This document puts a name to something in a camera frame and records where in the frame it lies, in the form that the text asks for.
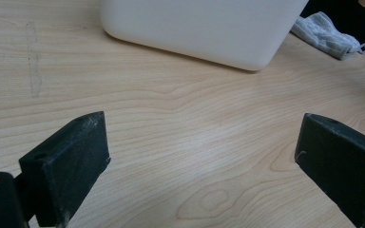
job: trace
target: white container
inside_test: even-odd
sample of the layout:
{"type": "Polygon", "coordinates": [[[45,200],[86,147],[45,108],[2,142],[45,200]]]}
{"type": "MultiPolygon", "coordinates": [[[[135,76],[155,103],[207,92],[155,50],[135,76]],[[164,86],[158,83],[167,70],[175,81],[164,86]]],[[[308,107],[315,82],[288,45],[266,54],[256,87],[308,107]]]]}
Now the white container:
{"type": "Polygon", "coordinates": [[[259,70],[308,0],[102,0],[106,32],[129,42],[259,70]]]}

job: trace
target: wood grain surface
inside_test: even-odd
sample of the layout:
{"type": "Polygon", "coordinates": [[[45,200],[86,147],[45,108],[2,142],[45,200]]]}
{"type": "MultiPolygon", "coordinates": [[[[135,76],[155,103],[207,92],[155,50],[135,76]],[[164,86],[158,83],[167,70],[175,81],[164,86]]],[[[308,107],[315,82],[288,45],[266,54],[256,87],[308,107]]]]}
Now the wood grain surface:
{"type": "Polygon", "coordinates": [[[248,72],[111,38],[96,0],[0,0],[0,171],[99,110],[112,162],[69,227],[354,227],[293,157],[305,112],[365,134],[365,55],[288,35],[248,72]]]}

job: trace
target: light wood tabletop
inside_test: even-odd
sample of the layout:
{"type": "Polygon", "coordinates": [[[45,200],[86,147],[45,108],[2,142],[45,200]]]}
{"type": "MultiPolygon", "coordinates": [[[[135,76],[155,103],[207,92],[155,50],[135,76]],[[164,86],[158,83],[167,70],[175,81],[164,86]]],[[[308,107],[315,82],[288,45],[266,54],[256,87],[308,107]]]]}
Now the light wood tabletop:
{"type": "Polygon", "coordinates": [[[97,0],[0,0],[0,171],[100,110],[112,161],[69,227],[354,227],[294,153],[306,112],[365,134],[365,55],[289,34],[248,72],[114,39],[97,0]]]}

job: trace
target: gray cloth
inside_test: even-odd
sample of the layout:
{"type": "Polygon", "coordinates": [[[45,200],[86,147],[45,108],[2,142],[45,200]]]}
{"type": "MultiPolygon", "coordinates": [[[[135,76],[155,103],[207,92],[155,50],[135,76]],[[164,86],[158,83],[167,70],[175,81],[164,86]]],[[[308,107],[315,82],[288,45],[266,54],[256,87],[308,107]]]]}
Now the gray cloth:
{"type": "Polygon", "coordinates": [[[299,17],[291,31],[311,46],[338,60],[344,60],[355,52],[365,53],[365,44],[361,45],[355,37],[336,30],[334,23],[323,12],[307,18],[299,17]]]}

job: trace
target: mask ear loop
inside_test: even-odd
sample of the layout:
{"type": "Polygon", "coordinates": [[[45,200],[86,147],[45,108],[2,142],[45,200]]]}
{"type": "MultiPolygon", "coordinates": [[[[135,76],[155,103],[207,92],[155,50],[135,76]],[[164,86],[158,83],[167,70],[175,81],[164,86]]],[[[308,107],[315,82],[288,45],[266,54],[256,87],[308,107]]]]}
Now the mask ear loop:
{"type": "Polygon", "coordinates": [[[359,47],[359,50],[357,51],[360,54],[365,54],[365,43],[359,47]]]}

